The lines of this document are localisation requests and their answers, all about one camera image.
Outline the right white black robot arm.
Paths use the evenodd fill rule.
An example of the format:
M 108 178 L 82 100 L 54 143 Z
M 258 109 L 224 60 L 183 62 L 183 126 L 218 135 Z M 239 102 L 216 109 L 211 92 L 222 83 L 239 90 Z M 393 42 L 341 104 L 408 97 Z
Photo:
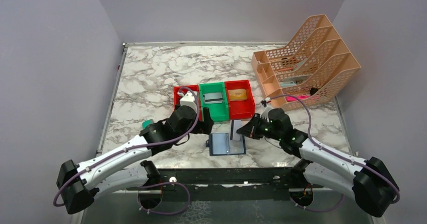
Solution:
M 310 183 L 332 189 L 375 217 L 381 217 L 400 200 L 399 188 L 380 159 L 365 160 L 320 143 L 309 133 L 294 128 L 282 109 L 270 110 L 267 117 L 255 113 L 236 132 L 251 139 L 277 140 L 284 152 L 300 158 L 302 168 L 290 175 L 297 187 Z

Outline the silver card from holder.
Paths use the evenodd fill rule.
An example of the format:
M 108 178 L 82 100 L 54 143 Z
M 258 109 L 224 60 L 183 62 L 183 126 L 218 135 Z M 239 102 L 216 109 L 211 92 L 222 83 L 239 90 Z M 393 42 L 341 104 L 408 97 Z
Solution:
M 242 121 L 241 120 L 231 120 L 230 123 L 230 133 L 229 133 L 229 139 L 231 141 L 240 141 L 241 135 L 237 133 L 237 130 L 241 128 Z

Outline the navy blue card holder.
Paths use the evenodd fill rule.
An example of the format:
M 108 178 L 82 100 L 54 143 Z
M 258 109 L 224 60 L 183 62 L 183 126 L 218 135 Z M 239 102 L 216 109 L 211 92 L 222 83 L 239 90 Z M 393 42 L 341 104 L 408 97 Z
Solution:
M 229 133 L 211 133 L 205 146 L 209 149 L 210 156 L 245 155 L 245 137 L 238 134 L 238 140 L 230 139 Z

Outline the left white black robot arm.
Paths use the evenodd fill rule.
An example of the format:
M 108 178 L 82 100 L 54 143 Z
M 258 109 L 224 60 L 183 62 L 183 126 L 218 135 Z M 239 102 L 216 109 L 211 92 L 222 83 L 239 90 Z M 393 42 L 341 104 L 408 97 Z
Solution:
M 68 214 L 75 214 L 104 193 L 135 184 L 146 189 L 156 187 L 158 175 L 155 172 L 142 167 L 143 172 L 136 174 L 124 167 L 178 146 L 178 142 L 190 134 L 208 135 L 213 124 L 207 107 L 197 112 L 192 107 L 180 106 L 170 117 L 149 124 L 135 137 L 103 155 L 80 163 L 73 160 L 62 163 L 53 205 L 64 206 Z

